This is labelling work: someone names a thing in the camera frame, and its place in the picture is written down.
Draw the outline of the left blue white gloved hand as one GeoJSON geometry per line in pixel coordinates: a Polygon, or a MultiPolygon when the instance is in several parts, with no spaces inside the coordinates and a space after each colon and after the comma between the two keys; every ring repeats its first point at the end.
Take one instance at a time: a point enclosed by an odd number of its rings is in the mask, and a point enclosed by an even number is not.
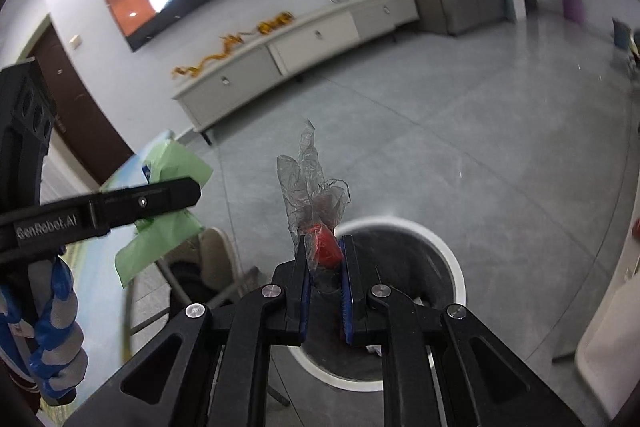
{"type": "Polygon", "coordinates": [[[62,404],[88,366],[73,283],[61,258],[1,272],[1,361],[17,387],[62,404]]]}

